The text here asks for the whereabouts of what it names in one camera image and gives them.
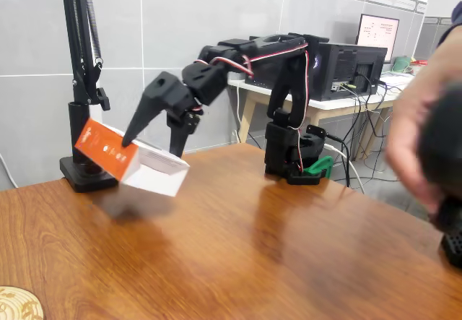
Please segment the person hand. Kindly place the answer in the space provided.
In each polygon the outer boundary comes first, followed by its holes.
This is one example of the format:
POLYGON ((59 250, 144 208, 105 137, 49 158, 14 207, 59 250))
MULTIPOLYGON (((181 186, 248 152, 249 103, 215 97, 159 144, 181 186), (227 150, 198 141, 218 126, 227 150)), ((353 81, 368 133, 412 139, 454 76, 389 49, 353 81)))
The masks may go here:
POLYGON ((430 106, 439 98, 443 86, 459 76, 458 71, 428 66, 415 76, 393 106, 386 147, 388 164, 406 189, 431 214, 438 210, 443 195, 423 174, 417 156, 419 135, 430 106))

